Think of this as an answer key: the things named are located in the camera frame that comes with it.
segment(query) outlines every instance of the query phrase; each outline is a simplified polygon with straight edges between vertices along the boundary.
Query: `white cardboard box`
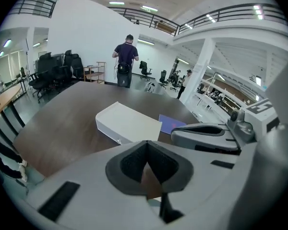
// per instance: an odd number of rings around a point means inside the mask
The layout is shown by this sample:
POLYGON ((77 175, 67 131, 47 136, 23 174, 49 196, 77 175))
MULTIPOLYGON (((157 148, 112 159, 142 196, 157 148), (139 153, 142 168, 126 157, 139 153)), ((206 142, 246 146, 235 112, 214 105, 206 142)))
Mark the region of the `white cardboard box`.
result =
POLYGON ((96 115, 99 131, 119 144, 158 140, 162 123, 115 102, 96 115))

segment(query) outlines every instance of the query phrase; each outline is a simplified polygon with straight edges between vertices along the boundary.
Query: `dark wooden table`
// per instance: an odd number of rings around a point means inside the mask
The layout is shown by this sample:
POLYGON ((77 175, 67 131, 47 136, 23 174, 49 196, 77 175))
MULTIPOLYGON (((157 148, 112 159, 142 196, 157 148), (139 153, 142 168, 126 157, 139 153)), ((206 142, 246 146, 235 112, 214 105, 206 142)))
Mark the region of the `dark wooden table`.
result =
MULTIPOLYGON (((95 120, 97 113, 117 101, 156 120, 163 114, 198 123, 179 100, 167 95, 78 82, 47 103, 21 130, 14 146, 48 177, 88 154, 118 146, 97 129, 95 120)), ((158 140, 171 144, 170 135, 162 132, 158 140)))

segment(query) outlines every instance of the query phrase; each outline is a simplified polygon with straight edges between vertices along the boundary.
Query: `column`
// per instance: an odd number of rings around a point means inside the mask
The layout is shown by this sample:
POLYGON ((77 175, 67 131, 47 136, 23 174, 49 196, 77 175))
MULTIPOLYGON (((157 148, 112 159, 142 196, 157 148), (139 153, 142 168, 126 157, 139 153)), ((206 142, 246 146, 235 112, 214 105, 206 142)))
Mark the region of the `column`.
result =
POLYGON ((28 70, 30 74, 34 73, 34 64, 33 64, 33 38, 34 38, 34 29, 35 27, 31 26, 27 32, 27 43, 28 43, 28 70))
POLYGON ((216 43, 212 38, 205 39, 197 63, 193 68, 193 72, 188 82, 188 85, 180 97, 180 101, 182 103, 186 104, 188 99, 192 97, 192 93, 196 91, 198 85, 200 84, 203 78, 203 75, 206 72, 206 68, 210 62, 215 46, 216 43))

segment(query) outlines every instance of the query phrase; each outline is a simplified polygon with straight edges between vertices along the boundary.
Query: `desk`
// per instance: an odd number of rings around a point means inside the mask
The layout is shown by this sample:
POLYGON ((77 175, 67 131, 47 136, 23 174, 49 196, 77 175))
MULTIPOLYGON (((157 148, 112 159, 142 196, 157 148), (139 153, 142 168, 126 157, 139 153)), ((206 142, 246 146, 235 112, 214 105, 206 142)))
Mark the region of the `desk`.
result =
MULTIPOLYGON (((187 124, 198 123, 179 100, 167 95, 80 81, 36 113, 14 146, 48 177, 77 159, 118 145, 97 129, 95 120, 97 113, 115 102, 155 120, 163 114, 187 124)), ((158 140, 171 144, 165 133, 160 133, 158 140)))
MULTIPOLYGON (((3 120, 6 122, 6 124, 9 126, 9 128, 12 130, 12 132, 17 136, 18 132, 15 130, 15 128, 12 126, 10 121, 8 120, 7 116, 5 115, 3 109, 6 106, 9 106, 11 111, 13 112, 14 116, 16 117, 17 121, 20 123, 22 127, 24 127, 24 122, 19 117, 19 114, 16 110, 16 108, 13 105, 12 99, 18 94, 20 91, 20 86, 13 86, 9 89, 7 89, 5 92, 3 92, 0 95, 0 114, 3 118, 3 120)), ((3 133, 3 131, 0 129, 0 136, 5 140, 6 143, 8 143, 11 147, 13 147, 13 143, 7 138, 7 136, 3 133)))

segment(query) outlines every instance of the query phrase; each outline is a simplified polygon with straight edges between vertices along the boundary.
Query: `railing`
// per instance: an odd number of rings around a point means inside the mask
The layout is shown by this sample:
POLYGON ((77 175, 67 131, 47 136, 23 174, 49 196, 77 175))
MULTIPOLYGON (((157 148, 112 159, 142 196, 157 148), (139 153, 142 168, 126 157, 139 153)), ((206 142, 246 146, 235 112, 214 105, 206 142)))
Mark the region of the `railing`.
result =
POLYGON ((288 25, 287 19, 278 6, 272 4, 247 3, 214 10, 196 17, 180 26, 178 34, 189 31, 195 27, 228 20, 257 19, 262 15, 263 20, 279 22, 288 25))
POLYGON ((109 9, 114 10, 134 24, 147 25, 149 27, 166 32, 172 36, 177 35, 179 30, 179 25, 177 23, 161 16, 151 14, 149 12, 117 7, 109 7, 109 9))
POLYGON ((52 0, 18 0, 9 14, 28 13, 50 18, 55 4, 52 0))

